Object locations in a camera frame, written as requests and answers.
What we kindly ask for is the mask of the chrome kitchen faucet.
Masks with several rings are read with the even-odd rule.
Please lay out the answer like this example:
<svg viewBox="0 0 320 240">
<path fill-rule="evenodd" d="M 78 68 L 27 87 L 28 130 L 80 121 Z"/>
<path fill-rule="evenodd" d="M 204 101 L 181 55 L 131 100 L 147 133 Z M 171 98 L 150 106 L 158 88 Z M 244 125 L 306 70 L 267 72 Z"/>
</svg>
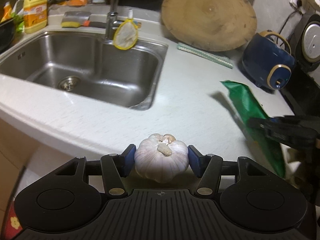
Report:
<svg viewBox="0 0 320 240">
<path fill-rule="evenodd" d="M 121 25 L 121 21 L 118 21 L 118 7 L 119 0 L 110 0 L 110 11 L 107 14 L 106 19 L 106 33 L 105 38 L 107 40 L 113 40 L 116 29 Z"/>
</svg>

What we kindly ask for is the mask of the yellow grey scrub sponge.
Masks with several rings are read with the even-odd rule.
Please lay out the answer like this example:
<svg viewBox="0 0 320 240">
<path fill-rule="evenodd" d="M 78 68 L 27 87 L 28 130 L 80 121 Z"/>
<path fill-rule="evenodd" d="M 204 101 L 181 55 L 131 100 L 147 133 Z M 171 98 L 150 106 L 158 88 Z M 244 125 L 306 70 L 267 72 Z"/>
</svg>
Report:
<svg viewBox="0 0 320 240">
<path fill-rule="evenodd" d="M 78 28 L 87 26 L 91 13 L 87 11 L 67 11 L 65 12 L 61 27 L 63 28 Z"/>
</svg>

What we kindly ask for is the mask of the green white knitted cloth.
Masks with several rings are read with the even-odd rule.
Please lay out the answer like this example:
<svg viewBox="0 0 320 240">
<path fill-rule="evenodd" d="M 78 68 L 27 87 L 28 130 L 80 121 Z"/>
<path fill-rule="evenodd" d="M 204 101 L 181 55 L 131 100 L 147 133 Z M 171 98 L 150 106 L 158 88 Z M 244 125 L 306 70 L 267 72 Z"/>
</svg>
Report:
<svg viewBox="0 0 320 240">
<path fill-rule="evenodd" d="M 199 56 L 199 57 L 207 59 L 209 61 L 215 62 L 215 63 L 217 63 L 221 66 L 227 67 L 229 69 L 233 69 L 233 66 L 234 66 L 234 64 L 232 63 L 232 61 L 228 57 L 214 55 L 214 54 L 208 53 L 206 51 L 202 51 L 202 50 L 193 48 L 191 46 L 188 46 L 188 45 L 180 43 L 180 42 L 177 44 L 177 49 L 181 50 L 181 51 L 185 51 L 189 54 Z"/>
</svg>

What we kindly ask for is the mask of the round wooden cutting board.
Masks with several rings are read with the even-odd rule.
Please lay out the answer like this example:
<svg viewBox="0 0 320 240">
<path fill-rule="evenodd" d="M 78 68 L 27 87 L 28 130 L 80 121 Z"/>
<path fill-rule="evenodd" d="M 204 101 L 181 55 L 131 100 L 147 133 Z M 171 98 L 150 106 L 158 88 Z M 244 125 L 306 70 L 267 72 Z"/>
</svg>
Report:
<svg viewBox="0 0 320 240">
<path fill-rule="evenodd" d="M 176 39 L 207 51 L 236 49 L 257 29 L 249 0 L 163 0 L 161 17 Z"/>
</svg>

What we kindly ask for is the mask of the yellow mesh sink strainer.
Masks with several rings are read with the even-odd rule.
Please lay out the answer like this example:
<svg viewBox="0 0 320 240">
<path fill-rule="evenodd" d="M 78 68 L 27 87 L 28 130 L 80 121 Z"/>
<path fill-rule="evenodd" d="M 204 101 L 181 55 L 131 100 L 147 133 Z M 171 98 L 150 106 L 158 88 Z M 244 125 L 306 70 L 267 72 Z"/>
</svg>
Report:
<svg viewBox="0 0 320 240">
<path fill-rule="evenodd" d="M 133 19 L 133 10 L 129 9 L 127 19 L 118 27 L 114 34 L 113 45 L 120 50 L 131 49 L 138 40 L 138 25 Z"/>
</svg>

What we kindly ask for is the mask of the blue rice cooker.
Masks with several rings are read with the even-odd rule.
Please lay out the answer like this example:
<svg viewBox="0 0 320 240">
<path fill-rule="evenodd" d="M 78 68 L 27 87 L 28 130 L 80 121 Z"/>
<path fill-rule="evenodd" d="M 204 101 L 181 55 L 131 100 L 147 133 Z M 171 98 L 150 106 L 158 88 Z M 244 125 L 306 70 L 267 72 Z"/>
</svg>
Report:
<svg viewBox="0 0 320 240">
<path fill-rule="evenodd" d="M 255 85 L 270 90 L 284 88 L 295 66 L 295 58 L 288 41 L 271 30 L 253 36 L 241 61 Z"/>
</svg>

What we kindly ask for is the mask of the stainless steel sink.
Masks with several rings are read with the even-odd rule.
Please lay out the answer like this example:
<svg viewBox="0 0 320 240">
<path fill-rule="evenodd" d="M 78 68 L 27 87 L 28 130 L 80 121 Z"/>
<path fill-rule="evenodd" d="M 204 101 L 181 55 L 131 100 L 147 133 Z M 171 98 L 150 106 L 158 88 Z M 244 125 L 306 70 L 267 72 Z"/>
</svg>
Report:
<svg viewBox="0 0 320 240">
<path fill-rule="evenodd" d="M 1 59 L 1 74 L 145 111 L 155 97 L 168 47 L 139 40 L 117 49 L 103 35 L 45 31 Z"/>
</svg>

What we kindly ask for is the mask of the garlic bulb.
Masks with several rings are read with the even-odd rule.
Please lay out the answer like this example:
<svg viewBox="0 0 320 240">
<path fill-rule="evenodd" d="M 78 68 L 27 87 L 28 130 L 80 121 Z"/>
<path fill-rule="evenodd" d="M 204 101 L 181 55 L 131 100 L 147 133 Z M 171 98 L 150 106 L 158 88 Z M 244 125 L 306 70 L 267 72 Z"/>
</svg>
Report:
<svg viewBox="0 0 320 240">
<path fill-rule="evenodd" d="M 186 144 L 171 134 L 152 134 L 140 143 L 135 152 L 137 174 L 161 184 L 172 181 L 188 166 Z"/>
</svg>

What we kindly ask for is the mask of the yellow detergent bottle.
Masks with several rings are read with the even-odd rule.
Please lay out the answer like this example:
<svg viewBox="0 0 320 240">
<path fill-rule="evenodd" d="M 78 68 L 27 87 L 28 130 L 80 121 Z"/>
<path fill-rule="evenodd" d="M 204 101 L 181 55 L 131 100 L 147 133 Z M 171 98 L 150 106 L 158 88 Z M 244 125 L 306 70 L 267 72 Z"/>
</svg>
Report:
<svg viewBox="0 0 320 240">
<path fill-rule="evenodd" d="M 47 0 L 24 0 L 23 23 L 26 34 L 32 34 L 46 27 L 47 18 Z"/>
</svg>

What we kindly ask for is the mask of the short green wrapper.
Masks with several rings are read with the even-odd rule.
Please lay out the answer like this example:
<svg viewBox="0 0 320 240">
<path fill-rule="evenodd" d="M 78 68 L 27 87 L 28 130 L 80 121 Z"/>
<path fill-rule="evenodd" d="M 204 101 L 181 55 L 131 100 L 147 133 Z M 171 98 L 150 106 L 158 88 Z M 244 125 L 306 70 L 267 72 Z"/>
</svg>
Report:
<svg viewBox="0 0 320 240">
<path fill-rule="evenodd" d="M 264 121 L 268 120 L 268 115 L 254 97 L 250 88 L 243 83 L 229 80 L 223 81 L 222 84 L 228 89 L 229 98 L 251 138 L 258 143 L 276 174 L 285 178 L 286 166 L 280 143 L 265 135 Z"/>
</svg>

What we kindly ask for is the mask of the black open rice cooker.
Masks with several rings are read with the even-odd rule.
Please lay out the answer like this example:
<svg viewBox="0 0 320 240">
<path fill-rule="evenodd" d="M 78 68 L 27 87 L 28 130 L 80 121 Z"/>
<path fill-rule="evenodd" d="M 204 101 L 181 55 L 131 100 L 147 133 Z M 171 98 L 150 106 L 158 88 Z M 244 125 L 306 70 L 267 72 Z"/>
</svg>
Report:
<svg viewBox="0 0 320 240">
<path fill-rule="evenodd" d="M 319 15 L 306 13 L 289 38 L 295 67 L 281 95 L 295 115 L 319 116 Z"/>
</svg>

